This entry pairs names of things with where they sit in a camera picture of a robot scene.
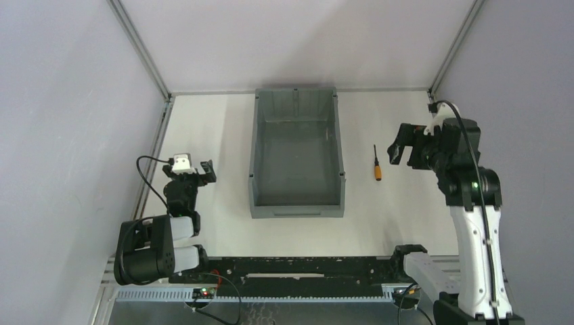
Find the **orange handled screwdriver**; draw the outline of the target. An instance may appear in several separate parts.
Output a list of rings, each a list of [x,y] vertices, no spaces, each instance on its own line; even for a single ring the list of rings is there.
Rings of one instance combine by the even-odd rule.
[[[373,149],[374,149],[374,177],[376,181],[381,181],[382,180],[382,170],[380,168],[380,163],[378,160],[378,155],[377,155],[377,150],[376,150],[376,145],[373,145]]]

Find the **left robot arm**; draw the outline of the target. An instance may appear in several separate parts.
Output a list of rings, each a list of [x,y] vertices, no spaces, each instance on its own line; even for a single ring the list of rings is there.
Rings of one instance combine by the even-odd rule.
[[[200,165],[202,173],[185,156],[164,161],[162,171],[170,180],[160,200],[166,213],[122,223],[114,260],[114,277],[120,285],[147,285],[179,272],[206,270],[208,256],[202,245],[175,246],[176,241],[200,233],[198,190],[217,180],[211,160]]]

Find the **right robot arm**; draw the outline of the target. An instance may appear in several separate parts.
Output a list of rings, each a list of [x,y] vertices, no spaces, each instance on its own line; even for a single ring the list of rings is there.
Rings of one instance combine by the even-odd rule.
[[[479,166],[481,131],[475,121],[447,118],[425,127],[403,123],[387,152],[391,164],[429,170],[454,223],[460,281],[454,282],[420,245],[397,246],[394,258],[433,302],[436,324],[524,324],[506,292],[500,257],[502,193],[495,171]]]

